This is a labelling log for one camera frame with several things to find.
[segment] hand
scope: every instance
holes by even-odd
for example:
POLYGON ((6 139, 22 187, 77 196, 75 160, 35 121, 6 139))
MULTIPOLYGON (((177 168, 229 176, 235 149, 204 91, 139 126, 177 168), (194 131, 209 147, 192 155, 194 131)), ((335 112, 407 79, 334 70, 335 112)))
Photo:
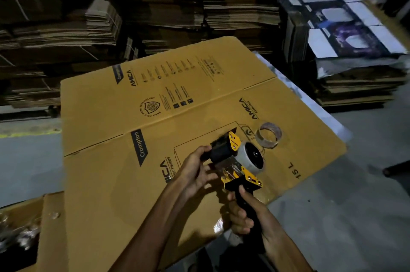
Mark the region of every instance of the hand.
POLYGON ((209 165, 203 165, 200 160, 204 152, 210 151, 211 146, 199 146, 184 160, 181 169, 178 171, 179 178, 186 184, 185 195, 187 198, 193 197, 199 189, 211 180, 217 179, 218 174, 211 172, 209 165))
MULTIPOLYGON (((250 193, 246 192, 243 186, 239 186, 239 193, 243 199, 255 210, 262 227, 262 239, 266 249, 266 254, 275 253, 280 241, 287 237, 279 221, 269 211, 264 203, 260 202, 250 193)), ((230 219, 232 221, 232 231, 236 234, 248 234, 253 227, 253 220, 246 217, 246 211, 238 206, 235 201, 235 192, 228 194, 230 219)))

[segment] gray floor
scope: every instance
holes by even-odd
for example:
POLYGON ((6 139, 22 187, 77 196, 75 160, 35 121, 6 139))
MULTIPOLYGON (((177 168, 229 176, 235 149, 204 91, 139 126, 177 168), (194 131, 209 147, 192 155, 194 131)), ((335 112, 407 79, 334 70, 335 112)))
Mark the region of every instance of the gray floor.
MULTIPOLYGON (((378 110, 334 114, 353 132, 348 152, 270 204, 318 271, 410 271, 410 197, 381 171, 410 160, 410 85, 378 110)), ((0 124, 49 131, 58 120, 0 124)), ((60 134, 0 139, 0 206, 64 189, 60 134)), ((207 246, 213 263, 226 246, 207 246)), ((170 271, 181 271, 179 263, 170 271)))

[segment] tape gun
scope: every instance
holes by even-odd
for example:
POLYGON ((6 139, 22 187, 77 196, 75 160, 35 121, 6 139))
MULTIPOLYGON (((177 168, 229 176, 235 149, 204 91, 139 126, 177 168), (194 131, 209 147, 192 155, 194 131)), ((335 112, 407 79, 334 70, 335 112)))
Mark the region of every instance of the tape gun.
POLYGON ((261 225, 255 210, 240 195, 239 186, 243 185, 251 194, 262 188, 263 184, 255 174, 263 170, 264 158, 251 142, 241 142, 236 135, 236 128, 213 141, 211 147, 210 151, 202 155, 201 160, 210 159, 221 176, 224 188, 235 192, 237 204, 254 223, 250 233, 243 236, 243 242, 258 254, 263 254, 265 249, 261 225))

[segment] packing tape roll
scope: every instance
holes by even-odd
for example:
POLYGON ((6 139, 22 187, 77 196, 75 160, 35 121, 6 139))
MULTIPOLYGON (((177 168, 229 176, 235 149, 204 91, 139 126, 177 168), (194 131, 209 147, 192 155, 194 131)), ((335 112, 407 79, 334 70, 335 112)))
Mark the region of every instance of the packing tape roll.
POLYGON ((259 127, 259 129, 256 131, 256 135, 255 135, 255 139, 258 142, 258 144, 264 148, 269 148, 269 149, 275 148, 281 138, 282 138, 282 130, 279 128, 279 126, 271 122, 266 122, 262 124, 259 127), (260 133, 261 130, 270 130, 276 136, 276 140, 271 141, 271 140, 266 139, 260 133))
POLYGON ((254 175, 258 175, 260 172, 264 171, 265 160, 262 157, 262 154, 260 153, 260 151, 251 142, 245 142, 245 143, 242 143, 239 146, 238 154, 237 154, 237 156, 235 156, 235 159, 239 163, 241 163, 244 168, 246 168, 248 171, 250 171, 254 175), (259 158, 259 165, 258 166, 260 168, 258 166, 256 166, 251 161, 251 159, 249 158, 248 152, 252 152, 252 151, 250 150, 249 146, 247 148, 247 146, 246 146, 247 144, 252 145, 252 147, 255 149, 255 152, 257 152, 259 154, 260 158, 259 158))

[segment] printed icon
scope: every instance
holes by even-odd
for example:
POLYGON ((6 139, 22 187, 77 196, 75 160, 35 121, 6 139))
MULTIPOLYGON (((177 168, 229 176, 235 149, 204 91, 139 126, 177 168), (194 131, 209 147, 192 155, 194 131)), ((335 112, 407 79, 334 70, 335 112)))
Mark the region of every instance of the printed icon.
POLYGON ((160 103, 158 103, 157 101, 147 101, 145 103, 144 109, 148 114, 150 114, 158 110, 159 107, 160 107, 160 103))

